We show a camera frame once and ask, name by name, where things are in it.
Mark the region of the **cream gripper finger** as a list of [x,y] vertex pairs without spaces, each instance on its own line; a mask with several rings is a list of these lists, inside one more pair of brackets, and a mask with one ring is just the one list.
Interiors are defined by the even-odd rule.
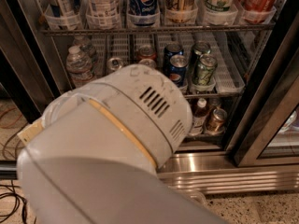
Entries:
[[43,131],[44,127],[42,125],[42,120],[37,119],[32,124],[25,126],[17,136],[20,138],[21,142],[26,146],[29,142],[35,138],[38,134]]

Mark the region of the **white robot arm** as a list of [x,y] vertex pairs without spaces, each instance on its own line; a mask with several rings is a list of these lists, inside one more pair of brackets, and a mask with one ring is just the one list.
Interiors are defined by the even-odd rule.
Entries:
[[63,94],[18,134],[22,191],[41,224],[226,224],[157,177],[191,127],[169,78],[126,66]]

